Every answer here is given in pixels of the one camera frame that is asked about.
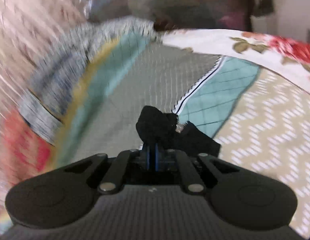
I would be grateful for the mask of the red floral patchwork blanket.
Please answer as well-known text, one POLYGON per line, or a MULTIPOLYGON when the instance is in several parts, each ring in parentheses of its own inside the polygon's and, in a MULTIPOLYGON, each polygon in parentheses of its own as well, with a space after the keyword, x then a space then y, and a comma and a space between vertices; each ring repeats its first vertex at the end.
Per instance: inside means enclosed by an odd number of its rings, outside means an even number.
POLYGON ((0 223, 8 220, 4 199, 18 182, 52 170, 57 164, 58 134, 79 105, 94 67, 120 39, 156 38, 154 23, 126 16, 76 26, 55 42, 4 122, 0 144, 0 223))

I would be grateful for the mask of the white floral pillow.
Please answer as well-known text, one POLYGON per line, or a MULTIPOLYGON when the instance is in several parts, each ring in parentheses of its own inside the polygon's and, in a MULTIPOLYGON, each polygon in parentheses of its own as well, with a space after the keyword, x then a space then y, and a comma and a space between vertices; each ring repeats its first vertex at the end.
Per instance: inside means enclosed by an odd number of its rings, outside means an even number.
POLYGON ((181 29, 163 44, 194 53, 231 56, 258 64, 310 94, 310 44, 292 38, 227 29, 181 29))

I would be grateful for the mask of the beige leaf pattern curtain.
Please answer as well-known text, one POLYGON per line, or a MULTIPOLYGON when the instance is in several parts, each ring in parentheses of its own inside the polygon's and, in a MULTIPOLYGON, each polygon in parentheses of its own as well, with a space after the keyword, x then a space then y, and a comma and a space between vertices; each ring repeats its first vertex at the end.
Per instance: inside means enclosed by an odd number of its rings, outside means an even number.
POLYGON ((0 0, 0 85, 22 82, 67 29, 83 22, 87 0, 0 0))

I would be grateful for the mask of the teal grey beige quilt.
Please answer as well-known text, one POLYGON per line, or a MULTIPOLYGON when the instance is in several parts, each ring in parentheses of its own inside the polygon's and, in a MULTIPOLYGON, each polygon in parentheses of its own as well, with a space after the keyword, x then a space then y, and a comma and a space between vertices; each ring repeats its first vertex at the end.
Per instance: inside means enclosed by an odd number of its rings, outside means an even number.
POLYGON ((192 122, 220 143, 223 160, 290 186, 291 226, 310 236, 309 93, 244 59, 128 34, 93 68, 58 134, 56 165, 140 146, 135 123, 145 105, 192 122))

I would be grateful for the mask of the glass table with teal edge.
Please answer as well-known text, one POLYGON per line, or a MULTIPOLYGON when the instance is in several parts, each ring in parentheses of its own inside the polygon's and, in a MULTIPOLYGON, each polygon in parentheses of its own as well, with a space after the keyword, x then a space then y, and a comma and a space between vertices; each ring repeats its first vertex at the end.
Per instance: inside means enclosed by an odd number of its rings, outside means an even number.
POLYGON ((252 20, 273 12, 272 0, 128 0, 132 14, 154 21, 156 31, 252 30, 252 20))

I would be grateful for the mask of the black pants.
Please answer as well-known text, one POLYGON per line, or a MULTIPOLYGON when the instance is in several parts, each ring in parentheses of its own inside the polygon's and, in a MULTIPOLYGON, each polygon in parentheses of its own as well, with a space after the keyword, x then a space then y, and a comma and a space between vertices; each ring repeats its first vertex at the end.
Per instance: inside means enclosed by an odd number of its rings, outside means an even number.
POLYGON ((190 157, 206 153, 218 157, 220 144, 201 132, 192 122, 176 131, 178 115, 163 113, 153 106, 144 106, 136 123, 137 133, 145 144, 158 144, 165 150, 181 150, 190 157))

